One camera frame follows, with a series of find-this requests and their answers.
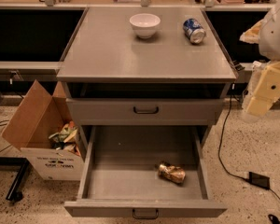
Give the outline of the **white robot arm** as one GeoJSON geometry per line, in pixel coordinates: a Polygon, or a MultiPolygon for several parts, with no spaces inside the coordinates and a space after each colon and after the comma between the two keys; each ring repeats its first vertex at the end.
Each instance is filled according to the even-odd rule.
{"type": "Polygon", "coordinates": [[[240,40],[259,45],[267,63],[253,62],[253,72],[242,104],[245,119],[263,117],[280,99],[280,0],[240,40]]]}

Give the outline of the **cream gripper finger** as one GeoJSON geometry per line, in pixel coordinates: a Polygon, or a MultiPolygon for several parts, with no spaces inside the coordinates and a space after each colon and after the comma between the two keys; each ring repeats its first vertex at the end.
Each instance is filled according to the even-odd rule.
{"type": "Polygon", "coordinates": [[[245,116],[263,117],[279,98],[280,62],[254,62],[247,95],[242,104],[245,116]]]}
{"type": "Polygon", "coordinates": [[[251,28],[241,34],[240,40],[248,44],[258,44],[261,25],[262,21],[256,22],[251,28]]]}

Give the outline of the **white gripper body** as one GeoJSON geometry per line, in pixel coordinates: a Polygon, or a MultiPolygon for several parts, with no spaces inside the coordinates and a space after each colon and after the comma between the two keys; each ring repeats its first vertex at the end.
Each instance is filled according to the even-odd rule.
{"type": "Polygon", "coordinates": [[[280,15],[264,17],[259,31],[259,53],[271,61],[280,61],[280,15]]]}

